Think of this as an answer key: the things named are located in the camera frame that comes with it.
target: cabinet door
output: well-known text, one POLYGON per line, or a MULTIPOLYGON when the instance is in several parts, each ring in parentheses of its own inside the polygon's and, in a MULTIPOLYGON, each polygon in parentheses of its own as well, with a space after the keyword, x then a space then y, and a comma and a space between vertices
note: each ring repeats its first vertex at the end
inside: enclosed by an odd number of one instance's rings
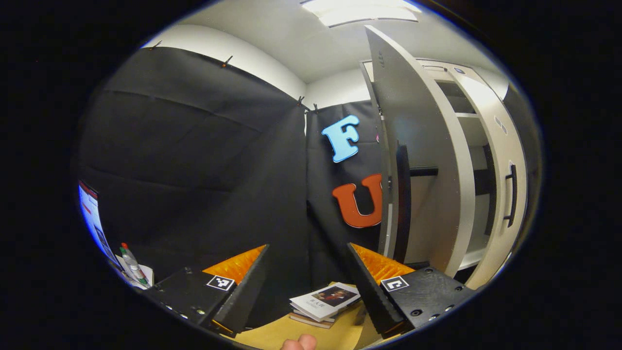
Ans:
POLYGON ((389 215, 387 256, 392 257, 396 248, 399 191, 408 187, 397 180, 399 142, 406 146, 410 168, 438 167, 427 189, 419 191, 420 205, 408 208, 407 254, 454 276, 467 250, 475 214, 473 166, 464 132, 440 87, 421 64, 373 26, 365 28, 390 155, 383 169, 383 212, 389 215))
POLYGON ((493 226, 484 255, 465 283, 479 288, 492 278, 508 257, 527 205, 527 174, 525 157, 514 123, 501 100, 481 78, 470 76, 468 70, 449 74, 480 116, 494 161, 496 205, 493 226))

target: ceiling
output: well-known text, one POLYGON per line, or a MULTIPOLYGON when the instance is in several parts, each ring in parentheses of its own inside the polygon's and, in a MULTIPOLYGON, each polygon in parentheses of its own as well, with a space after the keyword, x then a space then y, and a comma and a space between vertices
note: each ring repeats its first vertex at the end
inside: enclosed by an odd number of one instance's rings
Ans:
POLYGON ((418 22, 379 19, 325 27, 301 0, 224 0, 182 19, 229 33, 274 57, 305 83, 371 59, 364 25, 371 24, 414 57, 500 71, 458 31, 421 8, 418 22))

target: stack of books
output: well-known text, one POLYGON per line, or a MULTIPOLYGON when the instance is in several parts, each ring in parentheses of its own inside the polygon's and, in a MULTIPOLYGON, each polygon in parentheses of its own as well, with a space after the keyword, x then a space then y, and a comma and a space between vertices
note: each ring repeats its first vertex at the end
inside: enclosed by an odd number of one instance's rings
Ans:
POLYGON ((312 326, 331 328, 341 312, 361 299, 355 287, 335 283, 311 293, 291 298, 289 318, 312 326))

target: blue letter f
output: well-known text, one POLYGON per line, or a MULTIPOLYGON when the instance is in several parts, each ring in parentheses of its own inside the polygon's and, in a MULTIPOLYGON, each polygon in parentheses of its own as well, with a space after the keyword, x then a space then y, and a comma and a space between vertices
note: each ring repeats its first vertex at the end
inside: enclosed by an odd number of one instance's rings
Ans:
POLYGON ((344 119, 326 127, 322 130, 322 135, 328 136, 330 144, 333 145, 335 155, 333 156, 333 162, 339 163, 344 161, 358 152, 358 147, 350 146, 348 139, 352 142, 358 141, 358 133, 352 125, 358 125, 359 120, 355 115, 348 115, 344 119))

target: clip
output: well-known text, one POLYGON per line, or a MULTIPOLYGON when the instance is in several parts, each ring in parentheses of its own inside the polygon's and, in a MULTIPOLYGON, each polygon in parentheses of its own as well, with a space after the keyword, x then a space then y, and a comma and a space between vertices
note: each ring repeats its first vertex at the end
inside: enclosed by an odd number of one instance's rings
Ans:
POLYGON ((221 66, 222 68, 225 68, 227 66, 227 63, 229 63, 229 61, 233 58, 233 55, 231 55, 231 57, 229 57, 221 66))
POLYGON ((149 51, 153 50, 153 49, 154 49, 154 47, 156 47, 156 46, 160 45, 161 43, 162 43, 162 41, 161 41, 161 40, 160 40, 160 41, 158 41, 158 43, 157 43, 156 45, 153 45, 152 47, 150 47, 150 48, 149 48, 149 51))

